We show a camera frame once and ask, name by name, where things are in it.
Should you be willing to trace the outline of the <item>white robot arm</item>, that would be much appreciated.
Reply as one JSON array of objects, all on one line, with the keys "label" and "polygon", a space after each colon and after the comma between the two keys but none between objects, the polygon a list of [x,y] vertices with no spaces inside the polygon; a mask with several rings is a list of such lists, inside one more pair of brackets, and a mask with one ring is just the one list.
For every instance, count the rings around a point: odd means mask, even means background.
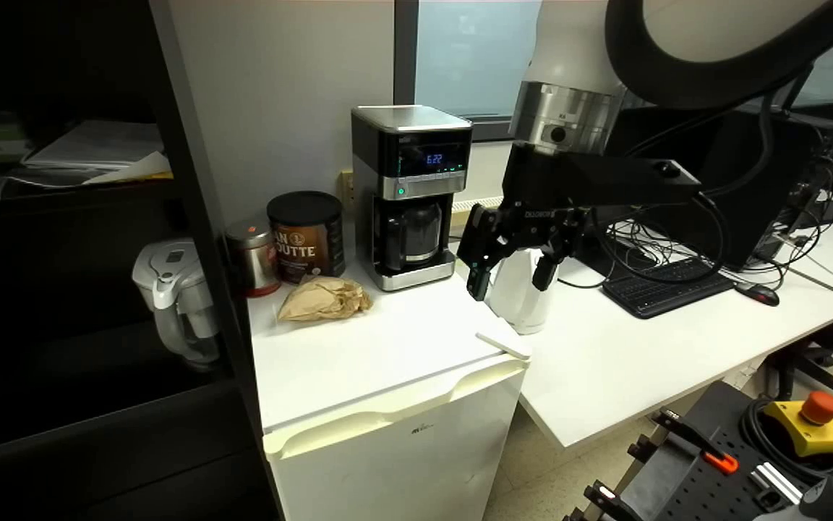
[{"label": "white robot arm", "polygon": [[676,205],[707,192],[671,160],[611,150],[629,99],[719,114],[767,99],[833,46],[833,0],[541,0],[517,87],[502,200],[469,213],[456,258],[486,297],[519,250],[548,287],[582,218],[603,205]]}]

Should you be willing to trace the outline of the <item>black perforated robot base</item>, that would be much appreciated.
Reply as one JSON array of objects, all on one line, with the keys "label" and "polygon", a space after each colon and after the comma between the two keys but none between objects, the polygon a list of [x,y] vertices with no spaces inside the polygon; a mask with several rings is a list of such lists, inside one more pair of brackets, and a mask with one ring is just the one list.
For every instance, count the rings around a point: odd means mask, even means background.
[{"label": "black perforated robot base", "polygon": [[592,480],[585,498],[596,517],[573,510],[560,521],[833,521],[833,455],[796,458],[783,428],[762,415],[771,400],[788,396],[748,400],[712,384],[680,415],[741,461],[738,475],[707,465],[696,446],[654,417],[658,439],[640,436],[629,446],[634,478],[622,488]]}]

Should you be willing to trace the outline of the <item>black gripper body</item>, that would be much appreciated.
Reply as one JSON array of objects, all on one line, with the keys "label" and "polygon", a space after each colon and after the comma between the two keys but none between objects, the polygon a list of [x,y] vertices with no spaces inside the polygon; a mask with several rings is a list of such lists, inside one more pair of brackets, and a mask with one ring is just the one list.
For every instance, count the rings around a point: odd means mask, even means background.
[{"label": "black gripper body", "polygon": [[499,205],[470,209],[456,258],[498,264],[514,250],[546,245],[577,209],[673,205],[699,192],[702,183],[673,160],[541,153],[517,144],[506,161]]}]

